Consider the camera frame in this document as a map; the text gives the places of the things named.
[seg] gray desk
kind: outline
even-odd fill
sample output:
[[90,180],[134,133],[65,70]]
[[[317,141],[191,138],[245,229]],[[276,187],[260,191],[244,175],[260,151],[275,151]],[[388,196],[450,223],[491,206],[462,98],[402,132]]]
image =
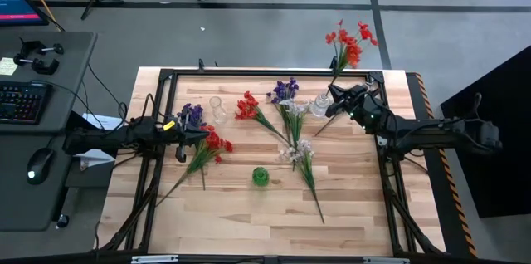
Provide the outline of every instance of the gray desk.
[[[60,64],[54,75],[37,74],[32,70],[31,64],[26,64],[19,66],[12,76],[0,75],[0,81],[50,81],[77,93],[94,49],[96,34],[93,32],[0,32],[0,57],[14,57],[20,51],[19,37],[24,41],[41,41],[48,47],[54,43],[60,43],[65,48],[65,54],[60,56],[55,52],[48,52],[46,56],[32,54],[29,57],[29,59],[41,58],[46,63],[56,58]],[[39,125],[0,124],[0,134],[60,132],[66,126],[75,99],[67,90],[54,87]]]
[[[47,46],[60,43],[64,56],[48,53],[61,62],[53,76],[39,75],[30,66],[18,67],[13,76],[0,76],[0,81],[44,80],[77,92],[95,45],[92,32],[0,32],[0,56],[13,57],[20,49],[20,40],[39,40]],[[0,125],[0,231],[41,231],[48,228],[57,210],[61,210],[66,193],[66,176],[71,156],[62,151],[65,136],[61,131],[71,116],[75,97],[54,87],[39,125]],[[35,151],[51,147],[55,158],[48,178],[39,185],[26,180],[27,162]]]

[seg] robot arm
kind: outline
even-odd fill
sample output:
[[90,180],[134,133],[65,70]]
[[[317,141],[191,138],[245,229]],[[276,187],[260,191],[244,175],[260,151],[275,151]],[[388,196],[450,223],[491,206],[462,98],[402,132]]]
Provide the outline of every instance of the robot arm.
[[466,149],[475,154],[492,154],[502,148],[498,127],[480,119],[408,120],[394,115],[383,102],[374,98],[366,86],[344,90],[330,85],[334,103],[328,117],[346,111],[366,134],[389,141],[389,153],[403,159],[413,149]]
[[154,151],[160,144],[179,144],[176,157],[184,162],[184,146],[195,144],[208,136],[208,131],[176,120],[170,120],[164,127],[158,125],[154,118],[145,116],[132,119],[129,125],[112,131],[74,130],[67,133],[63,150],[70,155],[90,149],[136,149],[144,153]]

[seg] sticky note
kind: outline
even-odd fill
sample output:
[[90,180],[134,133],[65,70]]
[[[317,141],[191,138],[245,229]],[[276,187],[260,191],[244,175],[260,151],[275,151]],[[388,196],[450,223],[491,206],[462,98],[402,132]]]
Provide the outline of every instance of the sticky note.
[[0,61],[0,75],[13,75],[17,69],[17,64],[13,62],[12,58],[3,57]]
[[168,131],[168,129],[175,126],[175,121],[169,121],[165,126],[163,126],[164,131]]

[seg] monitor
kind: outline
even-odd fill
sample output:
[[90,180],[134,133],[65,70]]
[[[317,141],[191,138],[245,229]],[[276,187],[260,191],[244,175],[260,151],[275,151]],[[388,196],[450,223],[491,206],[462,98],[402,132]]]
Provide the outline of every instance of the monitor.
[[0,0],[0,27],[48,23],[45,15],[29,0]]

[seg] white paper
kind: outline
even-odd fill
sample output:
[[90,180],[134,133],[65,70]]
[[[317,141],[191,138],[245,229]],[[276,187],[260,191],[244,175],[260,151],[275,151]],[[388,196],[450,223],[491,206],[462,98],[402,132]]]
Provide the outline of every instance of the white paper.
[[89,168],[98,164],[107,164],[114,161],[114,158],[100,149],[91,149],[82,154],[77,154],[81,158],[81,165],[86,164]]
[[[122,125],[124,123],[122,122],[121,118],[109,117],[106,115],[95,115],[95,117],[98,118],[105,130],[113,130],[116,128],[116,126]],[[101,128],[100,123],[95,119],[95,117],[91,114],[83,114],[83,118],[85,118],[85,120],[97,128]]]
[[11,76],[15,73],[18,65],[13,62],[12,58],[3,57],[0,61],[0,75]]

